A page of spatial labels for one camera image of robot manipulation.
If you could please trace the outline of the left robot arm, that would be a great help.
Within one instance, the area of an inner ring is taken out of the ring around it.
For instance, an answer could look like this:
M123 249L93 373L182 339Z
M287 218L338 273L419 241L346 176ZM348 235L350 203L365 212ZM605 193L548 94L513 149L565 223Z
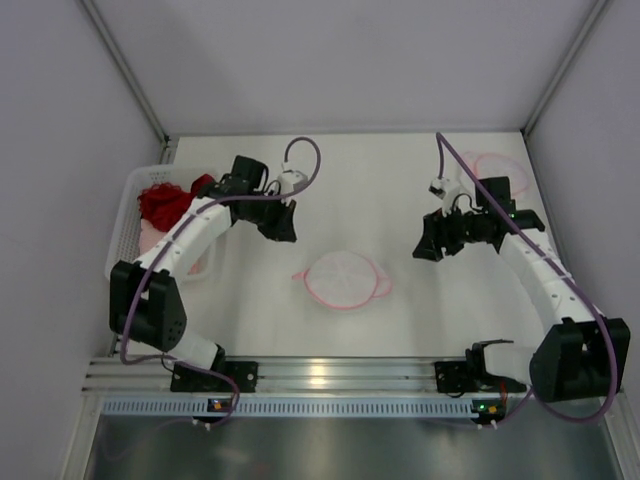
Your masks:
M264 238L296 241L292 172L279 189L262 186L265 164L243 156L220 179L204 185L167 234L133 262L119 261L110 273L109 327L123 342L133 340L198 369L213 370L224 359L221 346L188 323L179 286L209 247L237 222L253 224Z

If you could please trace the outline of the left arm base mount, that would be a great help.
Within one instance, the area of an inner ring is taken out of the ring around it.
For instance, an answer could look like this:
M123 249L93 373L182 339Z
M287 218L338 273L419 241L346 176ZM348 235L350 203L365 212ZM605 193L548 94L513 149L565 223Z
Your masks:
M220 372L205 373L202 369L176 363L170 383L174 393L254 393L259 364L255 361L226 360Z

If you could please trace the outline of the pink-trimmed mesh laundry bag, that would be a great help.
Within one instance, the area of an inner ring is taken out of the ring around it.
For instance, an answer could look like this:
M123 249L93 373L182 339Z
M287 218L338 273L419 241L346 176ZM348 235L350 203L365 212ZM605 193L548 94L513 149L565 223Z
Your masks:
M292 279L317 303L339 311L362 308L393 290L390 276L376 261L348 250L325 253Z

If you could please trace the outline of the red lace garment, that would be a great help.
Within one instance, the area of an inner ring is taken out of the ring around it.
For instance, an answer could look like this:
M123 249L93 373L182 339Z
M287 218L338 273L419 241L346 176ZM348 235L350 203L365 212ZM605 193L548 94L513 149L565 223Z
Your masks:
M213 182L213 176L203 174L192 182L188 191L170 182L154 184L137 197L141 218L154 229L168 232L187 212L199 191Z

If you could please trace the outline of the pink garment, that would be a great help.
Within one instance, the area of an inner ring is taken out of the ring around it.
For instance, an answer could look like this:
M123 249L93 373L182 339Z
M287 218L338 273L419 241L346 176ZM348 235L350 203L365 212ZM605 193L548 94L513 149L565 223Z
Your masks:
M164 237L164 232L157 230L148 220L140 220L139 254L144 255L153 249ZM205 252L191 267L189 276L201 274L208 264L209 253Z

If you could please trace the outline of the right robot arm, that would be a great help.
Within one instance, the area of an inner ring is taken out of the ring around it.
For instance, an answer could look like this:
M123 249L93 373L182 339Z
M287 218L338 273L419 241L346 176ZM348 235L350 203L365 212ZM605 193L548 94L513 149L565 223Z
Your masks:
M620 318L603 316L579 296L538 214L517 208L508 177L480 180L476 203L467 211L458 205L465 194L459 183L437 178L429 190L442 204L424 216L414 257L439 262L468 244L492 246L519 280L542 324L542 336L526 343L475 343L466 352L472 376L529 385L546 403L617 394L630 344L628 326Z

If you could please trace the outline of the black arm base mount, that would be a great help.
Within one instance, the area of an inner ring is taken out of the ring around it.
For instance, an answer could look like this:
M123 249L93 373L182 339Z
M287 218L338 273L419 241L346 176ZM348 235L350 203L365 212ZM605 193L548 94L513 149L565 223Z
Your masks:
M434 363L437 391L449 396L471 393L525 393L525 384L506 377L481 373L463 360L441 360Z

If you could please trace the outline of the aluminium rail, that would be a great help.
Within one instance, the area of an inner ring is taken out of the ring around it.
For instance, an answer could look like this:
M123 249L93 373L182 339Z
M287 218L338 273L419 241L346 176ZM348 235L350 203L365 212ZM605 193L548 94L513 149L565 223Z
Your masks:
M259 364L255 394L426 394L438 395L434 363L460 358L229 357ZM116 357L89 363L84 393L164 393L175 364L144 361L127 366Z

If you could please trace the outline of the white plastic basket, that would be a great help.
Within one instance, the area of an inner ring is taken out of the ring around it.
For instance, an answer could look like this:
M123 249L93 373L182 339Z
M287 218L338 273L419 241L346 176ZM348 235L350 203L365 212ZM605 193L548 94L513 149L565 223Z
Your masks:
M142 191L162 183L177 185L181 189L189 191L192 183L204 174L214 178L219 177L218 171L211 166L154 165L137 168L129 174L121 196L106 257L104 268L106 278L110 277L110 272L118 261L133 262L140 255L141 214L138 196Z

